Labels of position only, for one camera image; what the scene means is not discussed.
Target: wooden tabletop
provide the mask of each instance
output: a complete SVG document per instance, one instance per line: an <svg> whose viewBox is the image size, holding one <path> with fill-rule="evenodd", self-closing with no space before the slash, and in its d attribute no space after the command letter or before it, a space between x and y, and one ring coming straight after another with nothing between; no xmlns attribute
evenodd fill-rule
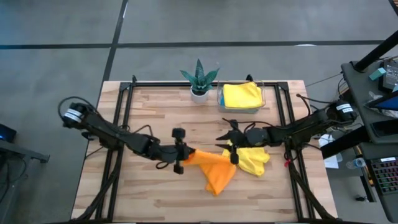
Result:
<svg viewBox="0 0 398 224"><path fill-rule="evenodd" d="M288 81L296 119L307 115L307 109L295 95L307 95L304 82ZM108 121L113 120L120 82L104 82L98 111ZM152 126L154 136L162 144L173 144L172 128L184 128L184 139L190 146L213 153L222 153L214 144L230 129L227 122L267 121L280 124L275 92L266 88L266 105L256 114L220 113L216 91L209 92L205 105L190 99L185 87L135 87L129 115L131 130L145 124ZM287 108L284 105L286 118ZM99 148L93 141L87 153ZM172 166L164 170L155 168L156 161L139 157L125 148L114 222L277 222L297 221L290 185L289 170L284 167L284 146L265 147L271 159L265 164L265 173L256 177L242 170L217 197L205 190L206 179L198 166L186 166L184 175L175 174ZM98 193L106 158L106 150L90 156L83 165L72 218L78 217ZM311 147L303 150L310 188L320 203L333 216L337 216L322 154ZM307 214L302 191L300 198ZM106 197L103 215L108 211Z"/></svg>

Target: yellow towel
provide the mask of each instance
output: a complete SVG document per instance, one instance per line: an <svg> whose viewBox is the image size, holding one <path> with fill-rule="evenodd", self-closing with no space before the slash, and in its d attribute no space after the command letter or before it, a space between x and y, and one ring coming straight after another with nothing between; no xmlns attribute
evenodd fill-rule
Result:
<svg viewBox="0 0 398 224"><path fill-rule="evenodd" d="M236 153L239 155L239 168L258 177L264 174L264 164L268 162L269 155L264 152L263 147L238 148ZM223 156L229 158L230 154L224 149Z"/></svg>
<svg viewBox="0 0 398 224"><path fill-rule="evenodd" d="M229 162L229 158L198 149L183 161L183 165L199 165L208 181L206 190L214 196L224 190L236 172L236 166Z"/></svg>
<svg viewBox="0 0 398 224"><path fill-rule="evenodd" d="M240 85L225 84L224 103L228 108L258 108L262 106L261 89L254 82Z"/></svg>

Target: succulent plant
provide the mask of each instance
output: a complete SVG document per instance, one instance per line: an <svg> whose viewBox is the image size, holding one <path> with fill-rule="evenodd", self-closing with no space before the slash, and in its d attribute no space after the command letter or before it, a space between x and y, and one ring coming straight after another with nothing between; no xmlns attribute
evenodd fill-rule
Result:
<svg viewBox="0 0 398 224"><path fill-rule="evenodd" d="M203 71L203 66L201 65L200 60L198 59L197 61L197 68L195 71L195 76L190 75L186 71L180 71L181 74L192 84L192 92L195 95L203 95L205 94L208 90L211 90L213 87L211 86L211 83L213 80L217 77L218 70L220 68L217 68L217 70L211 71L205 75L205 72Z"/></svg>

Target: electronic device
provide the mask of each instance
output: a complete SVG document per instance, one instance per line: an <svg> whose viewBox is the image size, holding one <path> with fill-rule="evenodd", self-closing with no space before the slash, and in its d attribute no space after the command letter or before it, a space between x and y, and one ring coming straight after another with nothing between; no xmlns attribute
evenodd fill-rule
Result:
<svg viewBox="0 0 398 224"><path fill-rule="evenodd" d="M379 90L391 93L398 83L398 63L388 60L383 63L386 74L379 78Z"/></svg>
<svg viewBox="0 0 398 224"><path fill-rule="evenodd" d="M7 141L9 143L13 143L15 140L15 136L17 135L17 131L8 128L7 126L0 124L0 141Z"/></svg>
<svg viewBox="0 0 398 224"><path fill-rule="evenodd" d="M380 194L398 193L398 157L371 159L370 166Z"/></svg>
<svg viewBox="0 0 398 224"><path fill-rule="evenodd" d="M376 100L372 100L366 103L365 106L370 108L398 111L398 91L380 97Z"/></svg>
<svg viewBox="0 0 398 224"><path fill-rule="evenodd" d="M389 121L379 121L371 124L371 127L377 137L398 134L397 126L398 126L398 119L391 119Z"/></svg>

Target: black table leg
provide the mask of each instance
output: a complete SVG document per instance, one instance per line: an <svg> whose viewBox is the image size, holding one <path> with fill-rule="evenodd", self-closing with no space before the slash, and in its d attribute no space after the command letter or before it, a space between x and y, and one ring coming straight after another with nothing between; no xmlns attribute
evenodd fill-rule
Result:
<svg viewBox="0 0 398 224"><path fill-rule="evenodd" d="M361 142L370 141L364 126L344 135L343 137L321 147L324 159L334 156L345 149L354 147Z"/></svg>
<svg viewBox="0 0 398 224"><path fill-rule="evenodd" d="M17 146L13 143L9 143L6 141L0 141L0 152L1 151L14 152L17 154L28 156L29 158L39 160L41 163L47 163L50 159L50 155L44 155L30 149L25 149L23 147Z"/></svg>

